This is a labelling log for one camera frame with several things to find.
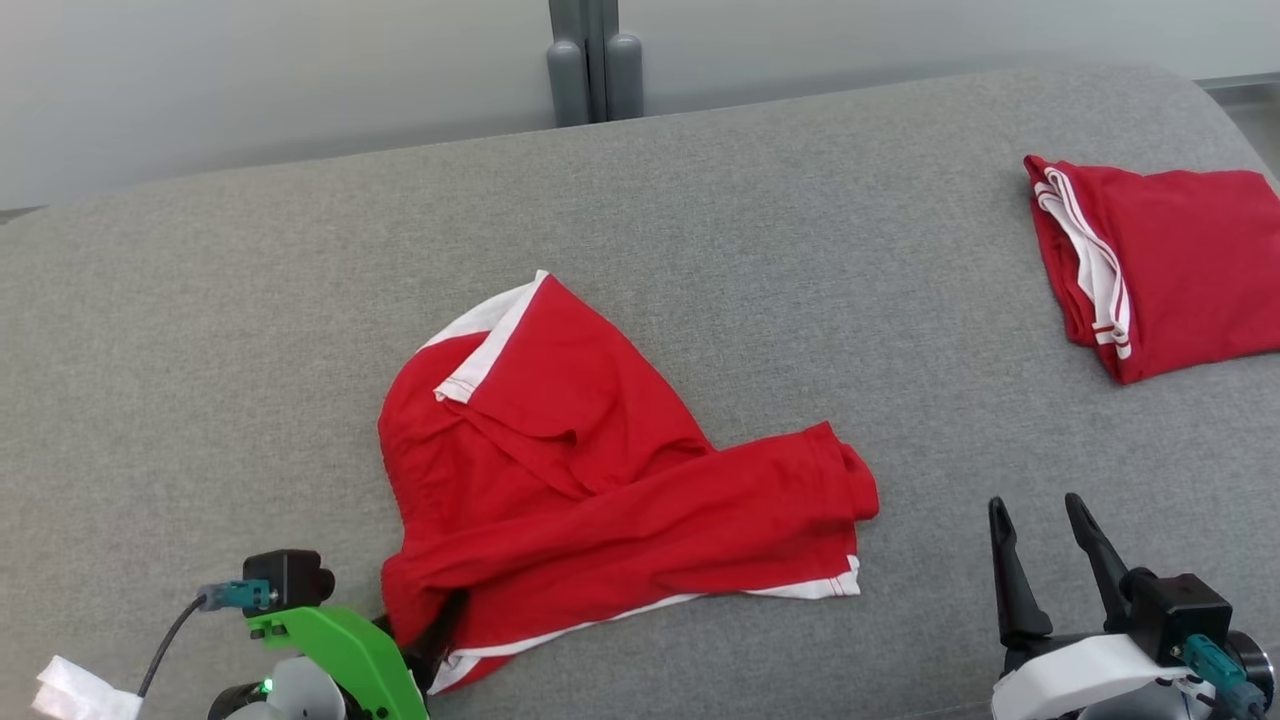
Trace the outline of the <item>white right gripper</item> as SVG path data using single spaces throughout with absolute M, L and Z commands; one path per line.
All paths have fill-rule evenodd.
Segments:
M 1128 633 L 1132 601 L 1128 565 L 1076 493 L 1064 497 L 1076 546 L 1089 560 L 1105 610 L 1103 630 Z M 1036 598 L 1018 555 L 1018 533 L 1000 497 L 988 502 L 998 639 L 1006 651 L 1028 651 L 1047 641 L 1053 624 Z M 993 719 L 1207 719 L 1207 682 L 1193 682 L 1184 666 L 1165 667 L 1128 635 L 1096 635 L 1032 659 L 1000 679 L 989 710 Z

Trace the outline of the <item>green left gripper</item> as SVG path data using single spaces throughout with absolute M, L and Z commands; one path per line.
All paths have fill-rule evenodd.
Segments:
M 370 621 L 346 607 L 298 607 L 248 618 L 246 624 L 266 647 L 296 650 L 317 665 L 339 700 L 351 698 L 358 707 L 357 719 L 428 719 L 422 693 L 449 657 L 467 603 L 467 591 L 451 592 L 406 650 L 406 661 L 385 612 Z

